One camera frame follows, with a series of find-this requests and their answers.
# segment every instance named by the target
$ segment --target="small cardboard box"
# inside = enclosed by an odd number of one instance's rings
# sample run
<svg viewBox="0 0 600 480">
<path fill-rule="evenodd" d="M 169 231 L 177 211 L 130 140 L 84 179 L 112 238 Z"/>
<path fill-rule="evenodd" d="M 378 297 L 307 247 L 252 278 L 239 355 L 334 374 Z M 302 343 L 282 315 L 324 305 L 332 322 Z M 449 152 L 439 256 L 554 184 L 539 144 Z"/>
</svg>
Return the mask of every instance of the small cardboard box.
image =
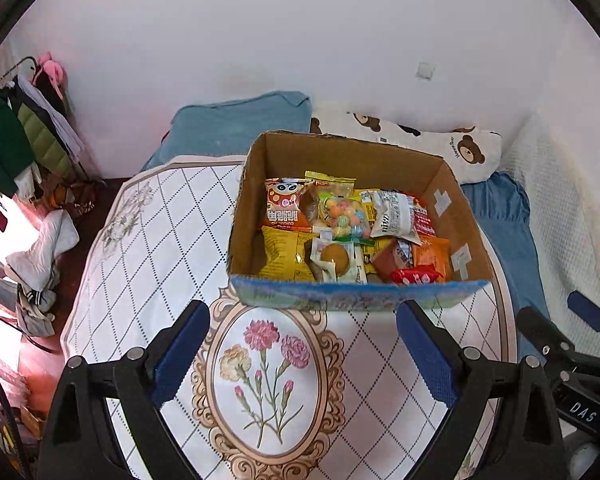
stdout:
<svg viewBox="0 0 600 480">
<path fill-rule="evenodd" d="M 447 283 L 311 283 L 263 280 L 266 178 L 303 178 L 306 170 L 356 179 L 357 189 L 399 189 L 422 197 L 436 234 L 450 240 Z M 480 231 L 446 162 L 398 146 L 289 132 L 267 132 L 245 162 L 229 240 L 228 273 L 240 301 L 250 306 L 299 310 L 389 310 L 405 300 L 424 307 L 453 306 L 491 279 Z"/>
</svg>

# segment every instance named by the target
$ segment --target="floor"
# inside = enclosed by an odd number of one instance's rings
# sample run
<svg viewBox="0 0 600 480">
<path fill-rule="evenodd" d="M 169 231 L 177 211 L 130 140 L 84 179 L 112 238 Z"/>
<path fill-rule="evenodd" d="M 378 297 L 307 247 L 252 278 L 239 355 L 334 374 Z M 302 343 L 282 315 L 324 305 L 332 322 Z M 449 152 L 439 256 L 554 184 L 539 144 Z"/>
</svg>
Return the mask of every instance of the floor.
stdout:
<svg viewBox="0 0 600 480">
<path fill-rule="evenodd" d="M 47 413 L 51 406 L 51 400 L 64 368 L 64 356 L 60 350 L 60 333 L 74 305 L 91 244 L 98 231 L 102 229 L 109 209 L 124 181 L 124 178 L 106 180 L 107 186 L 100 188 L 96 207 L 75 223 L 80 242 L 58 258 L 61 278 L 56 288 L 58 300 L 53 309 L 56 315 L 53 322 L 56 334 L 49 338 L 36 338 L 36 342 L 53 349 L 54 353 L 48 354 L 36 348 L 24 337 L 20 343 L 18 371 L 27 380 L 31 390 L 28 405 L 34 410 Z"/>
</svg>

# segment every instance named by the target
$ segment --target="diamond pattern tablecloth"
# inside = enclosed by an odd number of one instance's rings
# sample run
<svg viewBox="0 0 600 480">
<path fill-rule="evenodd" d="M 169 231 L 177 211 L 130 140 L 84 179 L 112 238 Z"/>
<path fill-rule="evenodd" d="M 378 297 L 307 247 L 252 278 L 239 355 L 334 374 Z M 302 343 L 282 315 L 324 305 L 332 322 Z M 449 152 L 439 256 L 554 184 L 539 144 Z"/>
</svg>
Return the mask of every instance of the diamond pattern tablecloth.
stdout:
<svg viewBox="0 0 600 480">
<path fill-rule="evenodd" d="M 226 248 L 240 172 L 236 165 L 176 168 L 124 189 L 84 271 L 63 335 L 69 355 L 82 354 L 88 362 L 117 359 L 129 348 L 146 346 L 192 298 L 211 305 L 219 297 L 227 287 Z M 495 301 L 490 285 L 453 308 L 428 314 L 461 346 L 500 358 Z M 308 478 L 401 479 L 446 407 L 430 396 L 397 335 L 394 314 L 330 312 L 327 319 L 328 329 L 344 342 L 345 421 Z M 150 478 L 119 402 L 110 400 L 109 407 L 133 475 Z M 473 464 L 490 434 L 495 407 L 492 401 L 478 428 L 470 449 Z M 162 415 L 202 478 L 236 478 L 210 443 L 209 430 L 194 418 L 189 378 Z"/>
</svg>

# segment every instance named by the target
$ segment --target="blue gripper pad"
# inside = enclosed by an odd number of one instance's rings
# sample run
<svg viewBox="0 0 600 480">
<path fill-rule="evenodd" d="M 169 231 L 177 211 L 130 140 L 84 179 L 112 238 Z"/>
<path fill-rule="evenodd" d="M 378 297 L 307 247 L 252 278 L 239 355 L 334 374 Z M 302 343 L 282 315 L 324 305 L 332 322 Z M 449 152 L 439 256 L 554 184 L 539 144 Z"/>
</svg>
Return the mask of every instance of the blue gripper pad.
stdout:
<svg viewBox="0 0 600 480">
<path fill-rule="evenodd" d="M 593 301 L 574 290 L 567 298 L 567 306 L 593 330 L 600 332 L 600 307 Z"/>
<path fill-rule="evenodd" d="M 408 305 L 402 304 L 398 307 L 395 322 L 398 334 L 409 350 L 431 395 L 451 408 L 458 394 L 454 388 L 451 366 L 442 352 Z"/>
<path fill-rule="evenodd" d="M 209 309 L 201 302 L 154 368 L 151 400 L 162 406 L 173 399 L 209 330 Z"/>
</svg>

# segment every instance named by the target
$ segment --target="bolt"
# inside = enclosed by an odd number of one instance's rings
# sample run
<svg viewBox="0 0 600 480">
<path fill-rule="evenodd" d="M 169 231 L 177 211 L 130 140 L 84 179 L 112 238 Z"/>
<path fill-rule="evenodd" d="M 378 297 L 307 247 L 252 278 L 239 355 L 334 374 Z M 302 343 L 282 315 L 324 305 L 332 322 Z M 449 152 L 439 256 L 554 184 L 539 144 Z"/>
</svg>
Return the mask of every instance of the bolt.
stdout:
<svg viewBox="0 0 600 480">
<path fill-rule="evenodd" d="M 134 346 L 129 352 L 126 353 L 126 356 L 132 361 L 136 361 L 144 355 L 144 348 L 140 348 L 139 346 Z"/>
<path fill-rule="evenodd" d="M 77 368 L 81 364 L 82 364 L 82 358 L 79 355 L 74 355 L 66 362 L 66 365 L 69 368 Z"/>
<path fill-rule="evenodd" d="M 538 368 L 540 366 L 540 361 L 535 355 L 528 355 L 525 357 L 525 362 L 532 368 Z"/>
<path fill-rule="evenodd" d="M 466 357 L 467 359 L 471 359 L 471 361 L 477 361 L 482 355 L 480 354 L 480 351 L 477 348 L 474 348 L 472 346 L 468 346 L 462 352 L 464 353 L 464 357 Z"/>
</svg>

